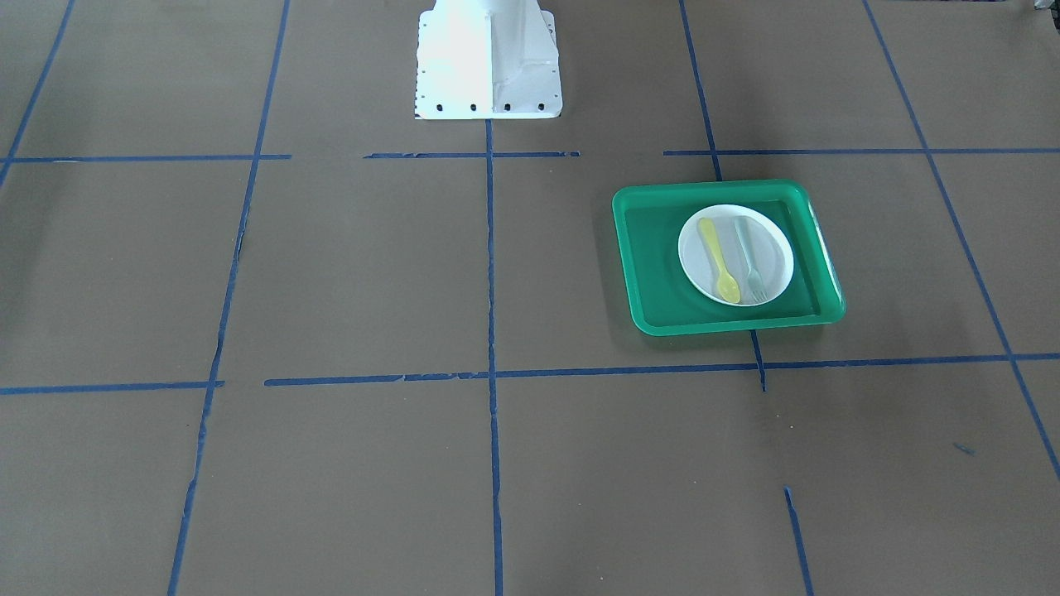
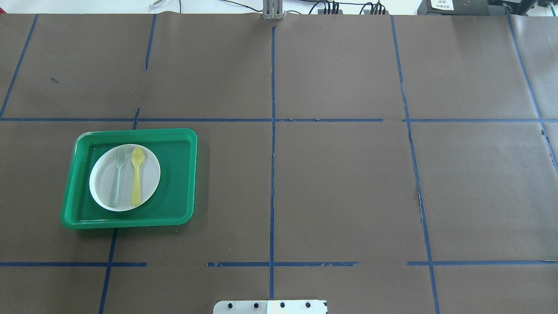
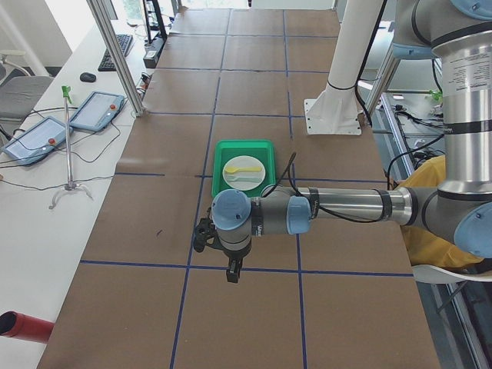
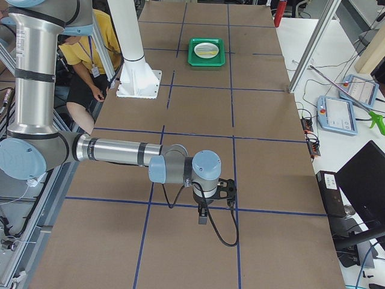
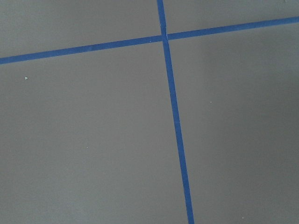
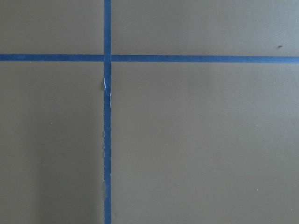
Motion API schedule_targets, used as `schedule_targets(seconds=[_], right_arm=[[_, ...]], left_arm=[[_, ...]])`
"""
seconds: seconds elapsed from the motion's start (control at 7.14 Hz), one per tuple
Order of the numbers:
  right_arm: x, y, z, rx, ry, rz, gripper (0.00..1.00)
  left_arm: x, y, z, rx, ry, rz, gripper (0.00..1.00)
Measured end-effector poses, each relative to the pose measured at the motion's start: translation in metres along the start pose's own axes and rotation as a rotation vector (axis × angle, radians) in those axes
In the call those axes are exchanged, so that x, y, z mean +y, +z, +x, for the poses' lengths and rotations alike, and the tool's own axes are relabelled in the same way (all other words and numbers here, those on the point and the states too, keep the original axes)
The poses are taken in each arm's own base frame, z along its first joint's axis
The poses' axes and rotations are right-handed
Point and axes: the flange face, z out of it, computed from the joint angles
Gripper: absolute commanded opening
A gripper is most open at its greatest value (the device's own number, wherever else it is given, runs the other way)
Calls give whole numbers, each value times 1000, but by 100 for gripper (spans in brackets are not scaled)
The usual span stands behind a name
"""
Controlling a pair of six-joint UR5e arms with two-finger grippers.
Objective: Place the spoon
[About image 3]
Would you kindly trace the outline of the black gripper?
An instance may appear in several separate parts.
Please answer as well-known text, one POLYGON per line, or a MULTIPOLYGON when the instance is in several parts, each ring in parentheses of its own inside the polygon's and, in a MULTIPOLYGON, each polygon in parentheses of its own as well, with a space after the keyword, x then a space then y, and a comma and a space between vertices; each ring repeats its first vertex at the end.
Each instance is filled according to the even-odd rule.
POLYGON ((229 259, 226 269, 226 278, 229 283, 238 283, 240 279, 243 258, 246 256, 246 237, 228 234, 215 227, 211 218, 211 208, 207 209, 204 218, 201 218, 194 228, 193 248, 201 253, 206 247, 222 251, 229 259))

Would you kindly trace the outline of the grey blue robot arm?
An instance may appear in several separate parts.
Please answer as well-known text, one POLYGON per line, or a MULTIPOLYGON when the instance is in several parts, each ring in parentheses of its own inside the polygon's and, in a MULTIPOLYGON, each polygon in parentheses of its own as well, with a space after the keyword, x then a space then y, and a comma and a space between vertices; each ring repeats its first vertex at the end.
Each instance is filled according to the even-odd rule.
POLYGON ((395 190, 267 186, 256 198, 218 193, 194 230, 194 249, 222 251, 239 280, 251 239, 302 234, 315 218, 414 226, 481 258, 491 256, 491 3, 399 1, 394 48, 442 62, 444 181, 395 190))

